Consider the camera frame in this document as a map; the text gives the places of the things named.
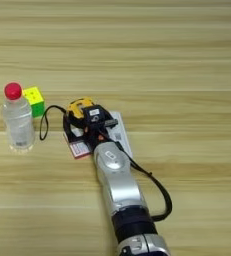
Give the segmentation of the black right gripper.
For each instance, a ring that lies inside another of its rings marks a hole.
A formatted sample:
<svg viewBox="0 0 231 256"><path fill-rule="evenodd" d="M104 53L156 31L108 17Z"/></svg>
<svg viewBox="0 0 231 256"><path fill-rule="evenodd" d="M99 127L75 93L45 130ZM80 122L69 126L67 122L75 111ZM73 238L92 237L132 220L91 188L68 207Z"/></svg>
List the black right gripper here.
<svg viewBox="0 0 231 256"><path fill-rule="evenodd" d="M68 141L70 143L84 142L90 151L94 151L99 144L111 141L107 128L115 127L118 124L118 121L116 119L110 119L101 122L84 123L81 127L83 134L80 136L77 136L71 130L72 124L73 119L71 115L66 112L63 115L63 129L67 135Z"/></svg>

